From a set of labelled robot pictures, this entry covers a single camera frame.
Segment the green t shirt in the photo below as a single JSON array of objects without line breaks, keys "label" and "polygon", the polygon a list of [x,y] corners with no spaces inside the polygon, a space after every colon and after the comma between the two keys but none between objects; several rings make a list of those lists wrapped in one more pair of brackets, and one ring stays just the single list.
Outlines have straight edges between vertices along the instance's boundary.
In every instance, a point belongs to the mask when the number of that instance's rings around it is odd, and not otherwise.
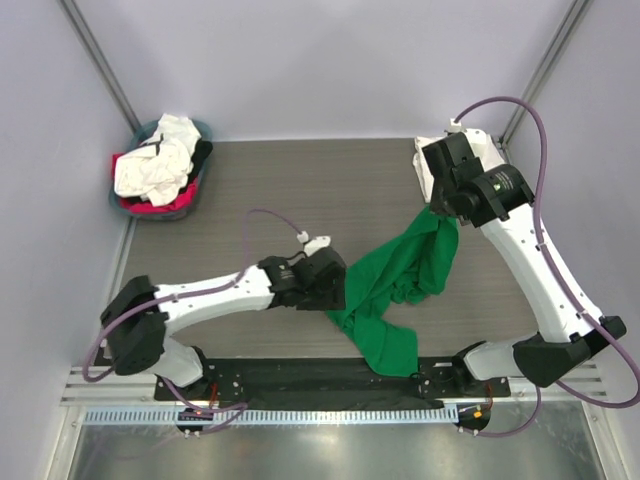
[{"label": "green t shirt", "polygon": [[425,208],[402,234],[347,269],[345,307],[326,315],[374,373],[407,378],[418,371],[416,332],[390,323],[386,313],[441,294],[458,247],[456,221]]}]

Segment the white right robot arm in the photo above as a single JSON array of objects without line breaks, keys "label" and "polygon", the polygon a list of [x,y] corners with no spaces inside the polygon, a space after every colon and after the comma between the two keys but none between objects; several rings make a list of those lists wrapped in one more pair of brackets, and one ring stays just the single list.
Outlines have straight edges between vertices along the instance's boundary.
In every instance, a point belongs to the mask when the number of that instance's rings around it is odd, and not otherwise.
[{"label": "white right robot arm", "polygon": [[[466,134],[422,147],[433,179],[430,209],[471,223],[497,249],[523,291],[537,322],[531,336],[479,342],[460,351],[450,372],[453,388],[473,395],[487,380],[521,376],[548,387],[627,332],[582,291],[553,242],[535,233],[534,193],[514,166],[485,169]],[[588,323],[593,318],[608,337]]]}]

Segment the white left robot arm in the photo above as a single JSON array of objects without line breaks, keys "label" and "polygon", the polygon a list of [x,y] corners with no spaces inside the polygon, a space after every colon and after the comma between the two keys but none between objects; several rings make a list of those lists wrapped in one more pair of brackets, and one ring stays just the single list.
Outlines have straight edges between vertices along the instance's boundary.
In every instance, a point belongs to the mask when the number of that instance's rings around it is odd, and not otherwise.
[{"label": "white left robot arm", "polygon": [[298,259],[269,256],[244,271],[183,284],[128,281],[101,314],[115,374],[150,373],[190,398],[205,397],[213,375],[204,357],[174,335],[192,325],[241,312],[285,307],[334,311],[346,305],[346,264],[330,246]]}]

